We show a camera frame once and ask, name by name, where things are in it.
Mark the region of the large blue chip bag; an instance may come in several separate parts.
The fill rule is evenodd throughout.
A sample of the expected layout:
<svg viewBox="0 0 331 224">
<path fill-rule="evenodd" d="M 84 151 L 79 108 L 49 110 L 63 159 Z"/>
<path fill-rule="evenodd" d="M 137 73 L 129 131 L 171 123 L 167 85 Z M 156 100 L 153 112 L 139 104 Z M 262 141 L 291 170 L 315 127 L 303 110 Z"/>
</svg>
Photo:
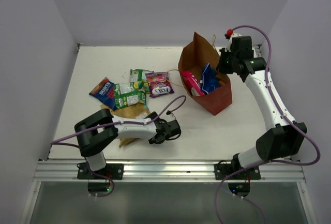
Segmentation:
<svg viewBox="0 0 331 224">
<path fill-rule="evenodd" d="M 217 78 L 217 75 L 217 71 L 211 67 L 210 63 L 203 66 L 200 78 L 200 89 L 203 94 L 208 95 L 221 87 L 220 79 Z"/>
</svg>

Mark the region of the red paper bag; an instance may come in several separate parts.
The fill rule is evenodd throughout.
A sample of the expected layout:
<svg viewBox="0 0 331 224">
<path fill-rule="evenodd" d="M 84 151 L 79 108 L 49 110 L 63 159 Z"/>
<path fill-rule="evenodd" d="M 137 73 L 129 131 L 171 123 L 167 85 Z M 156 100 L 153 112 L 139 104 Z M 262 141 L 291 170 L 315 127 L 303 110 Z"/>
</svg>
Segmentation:
<svg viewBox="0 0 331 224">
<path fill-rule="evenodd" d="M 220 55 L 216 49 L 204 37 L 194 33 L 193 41 L 186 45 L 180 55 L 178 71 L 189 71 L 196 79 L 201 79 L 203 66 L 210 64 L 212 69 L 216 69 Z M 232 104 L 231 80 L 226 74 L 217 74 L 217 78 L 224 82 L 224 85 L 211 93 L 203 96 L 194 96 L 191 89 L 185 83 L 185 78 L 181 74 L 180 79 L 189 97 L 202 106 L 212 115 L 217 115 L 222 110 Z"/>
</svg>

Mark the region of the pink snack bag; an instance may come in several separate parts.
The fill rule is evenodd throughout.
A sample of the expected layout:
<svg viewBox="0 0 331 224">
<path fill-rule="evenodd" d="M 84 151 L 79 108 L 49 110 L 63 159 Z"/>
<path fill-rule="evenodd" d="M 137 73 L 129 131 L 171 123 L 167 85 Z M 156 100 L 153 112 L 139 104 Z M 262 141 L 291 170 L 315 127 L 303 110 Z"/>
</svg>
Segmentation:
<svg viewBox="0 0 331 224">
<path fill-rule="evenodd" d="M 200 82 L 194 76 L 194 74 L 188 70 L 180 71 L 185 87 L 189 90 L 192 96 L 204 96 L 200 87 Z"/>
</svg>

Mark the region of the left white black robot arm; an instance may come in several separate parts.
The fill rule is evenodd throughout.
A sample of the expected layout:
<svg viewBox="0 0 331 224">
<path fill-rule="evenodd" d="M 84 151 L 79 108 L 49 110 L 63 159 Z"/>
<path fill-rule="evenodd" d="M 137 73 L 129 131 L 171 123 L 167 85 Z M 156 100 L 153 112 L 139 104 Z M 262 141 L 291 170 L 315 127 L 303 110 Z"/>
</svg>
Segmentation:
<svg viewBox="0 0 331 224">
<path fill-rule="evenodd" d="M 115 139 L 141 139 L 149 144 L 162 144 L 180 137 L 182 131 L 176 119 L 166 121 L 152 112 L 144 119 L 123 118 L 101 109 L 74 126 L 80 154 L 89 165 L 89 172 L 100 179 L 108 167 L 103 150 Z"/>
</svg>

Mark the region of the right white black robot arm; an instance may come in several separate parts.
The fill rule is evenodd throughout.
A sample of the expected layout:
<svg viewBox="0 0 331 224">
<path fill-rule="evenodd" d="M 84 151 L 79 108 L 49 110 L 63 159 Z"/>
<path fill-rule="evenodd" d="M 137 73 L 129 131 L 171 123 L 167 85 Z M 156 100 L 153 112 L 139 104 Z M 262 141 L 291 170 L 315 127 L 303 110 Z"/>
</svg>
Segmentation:
<svg viewBox="0 0 331 224">
<path fill-rule="evenodd" d="M 226 38 L 229 42 L 220 50 L 217 70 L 240 76 L 252 92 L 266 128 L 253 148 L 234 155 L 230 172 L 240 179 L 248 174 L 249 166 L 297 154 L 307 127 L 286 110 L 277 91 L 269 92 L 273 86 L 271 73 L 266 69 L 265 59 L 254 53 L 251 37 L 234 33 Z"/>
</svg>

